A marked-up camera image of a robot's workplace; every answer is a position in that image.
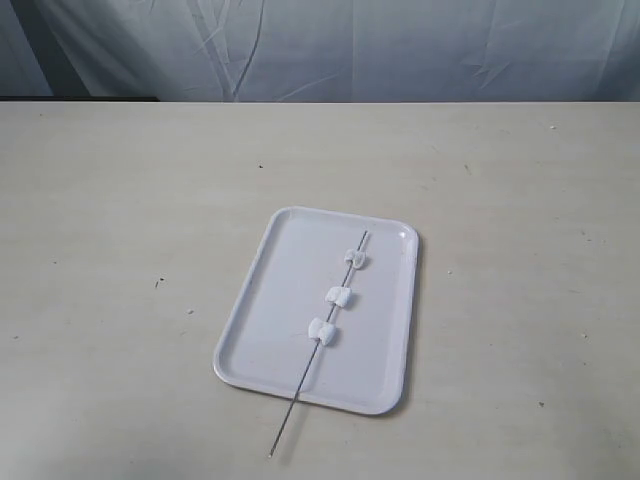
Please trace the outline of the thin metal skewer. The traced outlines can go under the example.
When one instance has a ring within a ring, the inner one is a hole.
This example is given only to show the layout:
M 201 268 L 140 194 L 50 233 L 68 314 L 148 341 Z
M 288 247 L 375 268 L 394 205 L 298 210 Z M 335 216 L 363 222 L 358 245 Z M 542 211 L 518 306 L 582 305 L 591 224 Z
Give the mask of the thin metal skewer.
M 364 246 L 364 243 L 366 241 L 368 233 L 369 233 L 368 230 L 365 230 L 363 232 L 362 237 L 361 237 L 361 239 L 359 241 L 359 244 L 358 244 L 358 246 L 356 248 L 356 253 L 360 253 L 362 251 L 362 248 Z M 347 288 L 347 282 L 348 282 L 351 274 L 356 270 L 353 267 L 353 259 L 349 260 L 349 262 L 350 262 L 349 267 L 348 267 L 347 272 L 346 272 L 346 274 L 345 274 L 345 276 L 343 278 L 343 281 L 342 281 L 342 283 L 340 285 L 341 288 Z M 332 316 L 333 316 L 333 314 L 334 314 L 334 312 L 335 312 L 335 310 L 337 308 L 338 308 L 337 304 L 332 301 L 329 313 L 327 314 L 327 316 L 325 318 L 325 323 L 330 322 L 330 320 L 331 320 L 331 318 L 332 318 Z M 301 375 L 301 378 L 300 378 L 300 380 L 299 380 L 299 382 L 297 384 L 296 390 L 295 390 L 295 392 L 294 392 L 294 394 L 293 394 L 293 396 L 292 396 L 292 398 L 291 398 L 291 400 L 290 400 L 290 402 L 288 404 L 288 407 L 286 409 L 284 418 L 282 419 L 280 427 L 279 427 L 279 429 L 277 431 L 277 434 L 276 434 L 276 436 L 275 436 L 275 438 L 273 440 L 273 443 L 272 443 L 271 448 L 269 450 L 269 453 L 267 455 L 268 459 L 272 459 L 274 453 L 276 452 L 276 449 L 277 449 L 278 444 L 279 444 L 279 442 L 281 440 L 282 434 L 283 434 L 283 432 L 284 432 L 284 430 L 286 428 L 286 425 L 287 425 L 287 423 L 289 421 L 289 418 L 290 418 L 290 415 L 292 413 L 292 410 L 293 410 L 293 408 L 294 408 L 294 406 L 295 406 L 295 404 L 296 404 L 296 402 L 298 400 L 301 388 L 302 388 L 302 386 L 303 386 L 303 384 L 304 384 L 304 382 L 306 380 L 306 377 L 307 377 L 308 372 L 309 372 L 309 370 L 311 368 L 311 365 L 313 363 L 314 357 L 316 356 L 316 353 L 317 353 L 317 351 L 319 349 L 320 344 L 321 344 L 321 340 L 320 339 L 316 339 L 314 348 L 313 348 L 313 350 L 311 352 L 311 355 L 309 356 L 307 364 L 306 364 L 306 366 L 305 366 L 305 368 L 303 370 L 303 373 Z

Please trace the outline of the white plastic tray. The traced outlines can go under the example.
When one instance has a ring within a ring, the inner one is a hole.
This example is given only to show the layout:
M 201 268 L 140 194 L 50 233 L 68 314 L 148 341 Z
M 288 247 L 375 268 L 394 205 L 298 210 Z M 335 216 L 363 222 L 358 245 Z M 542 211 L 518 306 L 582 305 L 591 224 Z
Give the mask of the white plastic tray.
M 314 357 L 298 399 L 365 415 L 401 398 L 420 239 L 409 225 L 305 207 L 271 218 L 214 353 L 224 382 L 291 398 L 315 345 L 307 329 L 325 320 L 328 290 L 340 286 L 362 234 L 366 265 L 355 270 L 337 336 Z

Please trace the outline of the grey wrinkled backdrop cloth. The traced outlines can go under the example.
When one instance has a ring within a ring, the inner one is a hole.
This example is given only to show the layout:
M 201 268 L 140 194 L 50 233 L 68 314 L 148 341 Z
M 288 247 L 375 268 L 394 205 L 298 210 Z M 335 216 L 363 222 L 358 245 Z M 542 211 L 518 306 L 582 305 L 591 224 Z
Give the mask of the grey wrinkled backdrop cloth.
M 635 1 L 5 1 L 5 97 L 635 101 Z

